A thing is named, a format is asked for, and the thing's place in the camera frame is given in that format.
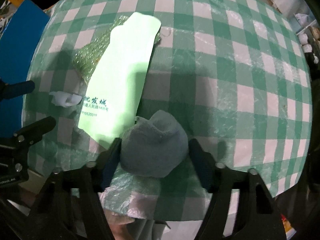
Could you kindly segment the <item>grey sock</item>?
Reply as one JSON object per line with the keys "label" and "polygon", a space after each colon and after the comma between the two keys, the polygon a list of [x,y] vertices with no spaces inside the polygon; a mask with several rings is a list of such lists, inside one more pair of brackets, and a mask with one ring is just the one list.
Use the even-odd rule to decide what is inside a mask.
{"label": "grey sock", "polygon": [[173,115],[163,110],[138,116],[121,140],[120,165],[130,174],[164,178],[188,155],[188,136]]}

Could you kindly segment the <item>light green plastic bag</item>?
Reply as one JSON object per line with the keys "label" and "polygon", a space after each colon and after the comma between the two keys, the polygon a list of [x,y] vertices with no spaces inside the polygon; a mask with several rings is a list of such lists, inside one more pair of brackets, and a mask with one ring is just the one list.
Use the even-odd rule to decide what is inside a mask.
{"label": "light green plastic bag", "polygon": [[134,12],[110,33],[88,83],[78,128],[108,149],[133,126],[161,21]]}

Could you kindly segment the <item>green bubble wrap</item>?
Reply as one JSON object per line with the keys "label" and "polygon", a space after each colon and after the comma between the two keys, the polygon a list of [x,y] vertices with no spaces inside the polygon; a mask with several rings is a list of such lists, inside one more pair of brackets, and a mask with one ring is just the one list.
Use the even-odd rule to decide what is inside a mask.
{"label": "green bubble wrap", "polygon": [[86,85],[97,67],[117,63],[125,70],[146,71],[153,46],[159,41],[161,21],[155,16],[134,12],[119,16],[94,41],[74,57],[74,66]]}

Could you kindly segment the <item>small white paper scrap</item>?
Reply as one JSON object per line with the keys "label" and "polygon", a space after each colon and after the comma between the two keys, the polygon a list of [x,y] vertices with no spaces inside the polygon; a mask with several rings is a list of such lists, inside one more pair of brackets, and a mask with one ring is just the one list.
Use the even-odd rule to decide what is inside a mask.
{"label": "small white paper scrap", "polygon": [[69,94],[63,91],[50,92],[49,95],[52,96],[52,104],[64,108],[76,106],[82,100],[82,96],[78,94]]}

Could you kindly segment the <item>green checkered tablecloth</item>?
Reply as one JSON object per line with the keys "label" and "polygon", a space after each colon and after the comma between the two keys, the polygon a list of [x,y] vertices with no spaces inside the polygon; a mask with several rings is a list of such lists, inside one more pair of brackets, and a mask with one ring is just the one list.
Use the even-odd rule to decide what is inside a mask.
{"label": "green checkered tablecloth", "polygon": [[61,0],[29,70],[36,87],[25,98],[24,123],[57,121],[30,148],[30,169],[46,177],[97,157],[99,145],[78,129],[81,106],[56,106],[52,93],[84,95],[76,54],[135,11],[162,23],[138,116],[172,114],[217,161],[255,168],[272,196],[293,187],[310,141],[309,69],[289,22],[258,0]]}

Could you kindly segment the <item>shoe rack with shoes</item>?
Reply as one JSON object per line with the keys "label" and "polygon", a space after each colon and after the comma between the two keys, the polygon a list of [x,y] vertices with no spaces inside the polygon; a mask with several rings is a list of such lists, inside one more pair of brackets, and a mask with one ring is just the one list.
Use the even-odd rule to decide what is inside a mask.
{"label": "shoe rack with shoes", "polygon": [[271,0],[272,6],[287,18],[304,53],[319,64],[319,25],[305,0]]}

